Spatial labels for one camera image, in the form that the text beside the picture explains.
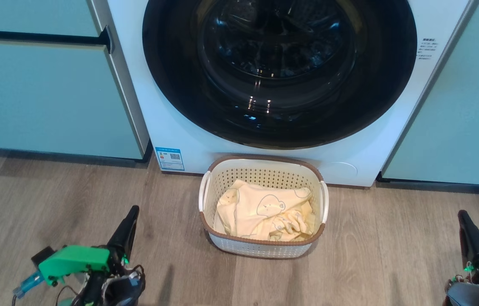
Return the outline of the white front-load washing machine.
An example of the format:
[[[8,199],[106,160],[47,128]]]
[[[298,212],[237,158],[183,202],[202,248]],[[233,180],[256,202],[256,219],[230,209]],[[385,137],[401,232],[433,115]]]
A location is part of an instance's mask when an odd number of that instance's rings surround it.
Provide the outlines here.
[[[150,142],[154,150],[164,147],[181,151],[185,171],[176,173],[203,174],[214,161],[231,154],[282,156],[315,166],[328,184],[370,187],[383,170],[472,0],[408,2],[414,14],[417,43],[424,37],[435,38],[438,42],[434,57],[430,60],[415,58],[414,69],[403,92],[387,112],[366,128],[319,147],[287,150],[231,142],[184,117],[156,85],[146,61],[142,28],[148,0],[111,0],[110,6]],[[350,179],[333,178],[326,171],[331,162],[352,164],[358,174]]]

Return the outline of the round white filter cover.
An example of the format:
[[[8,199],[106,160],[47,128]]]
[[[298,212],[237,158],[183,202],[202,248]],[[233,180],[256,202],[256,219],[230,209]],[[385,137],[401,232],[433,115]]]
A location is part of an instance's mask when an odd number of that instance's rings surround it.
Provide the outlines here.
[[[351,179],[357,176],[357,168],[346,162],[331,162],[326,167],[327,174],[333,178]]]

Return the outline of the cream bear print garment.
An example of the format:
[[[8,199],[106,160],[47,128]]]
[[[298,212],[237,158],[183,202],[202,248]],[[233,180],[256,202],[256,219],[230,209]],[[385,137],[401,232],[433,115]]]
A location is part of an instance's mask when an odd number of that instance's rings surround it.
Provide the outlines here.
[[[236,238],[270,241],[272,219],[286,211],[314,213],[309,188],[276,189],[236,180],[217,203],[224,233]]]

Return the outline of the black round glass washer door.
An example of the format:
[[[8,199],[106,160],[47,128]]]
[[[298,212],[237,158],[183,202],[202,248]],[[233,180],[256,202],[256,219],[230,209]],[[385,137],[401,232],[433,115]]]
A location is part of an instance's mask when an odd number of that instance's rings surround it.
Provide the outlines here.
[[[416,58],[408,0],[148,0],[156,85],[188,120],[265,149],[319,147],[395,103]]]

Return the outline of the blue energy label sticker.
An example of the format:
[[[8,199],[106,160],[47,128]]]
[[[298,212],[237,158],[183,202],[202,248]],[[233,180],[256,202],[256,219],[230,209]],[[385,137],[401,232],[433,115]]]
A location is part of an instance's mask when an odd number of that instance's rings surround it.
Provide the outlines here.
[[[184,172],[184,162],[179,149],[155,147],[160,169],[166,172]]]

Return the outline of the small black text label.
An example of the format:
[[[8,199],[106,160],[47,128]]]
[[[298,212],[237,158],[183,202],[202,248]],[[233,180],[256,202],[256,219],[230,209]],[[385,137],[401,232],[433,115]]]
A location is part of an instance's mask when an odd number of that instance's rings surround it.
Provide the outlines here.
[[[417,60],[431,60],[438,48],[438,42],[435,38],[424,37],[420,39],[417,49]]]

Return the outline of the cream basket with brown rim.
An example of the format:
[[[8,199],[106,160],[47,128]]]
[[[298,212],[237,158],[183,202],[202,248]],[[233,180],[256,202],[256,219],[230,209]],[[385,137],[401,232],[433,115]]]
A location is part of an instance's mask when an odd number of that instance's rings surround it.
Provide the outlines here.
[[[276,189],[309,188],[313,193],[311,205],[316,216],[313,236],[305,241],[276,242],[236,238],[224,233],[217,203],[236,180]],[[217,248],[267,259],[303,256],[324,232],[329,203],[327,185],[313,165],[299,159],[261,155],[229,155],[214,161],[202,178],[198,195],[201,223]]]

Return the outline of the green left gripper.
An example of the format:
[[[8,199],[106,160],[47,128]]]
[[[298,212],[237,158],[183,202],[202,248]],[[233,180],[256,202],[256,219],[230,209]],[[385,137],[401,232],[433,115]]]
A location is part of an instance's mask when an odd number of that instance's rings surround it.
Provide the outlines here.
[[[50,286],[65,283],[64,277],[77,273],[124,273],[133,249],[138,216],[139,206],[133,205],[106,244],[107,249],[66,246],[39,263],[38,270]]]

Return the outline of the teal cabinet with black groove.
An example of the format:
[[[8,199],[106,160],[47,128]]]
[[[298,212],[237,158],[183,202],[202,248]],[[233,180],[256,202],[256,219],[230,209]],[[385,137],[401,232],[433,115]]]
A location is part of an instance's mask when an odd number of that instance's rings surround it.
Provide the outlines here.
[[[0,149],[143,160],[111,0],[0,0]]]

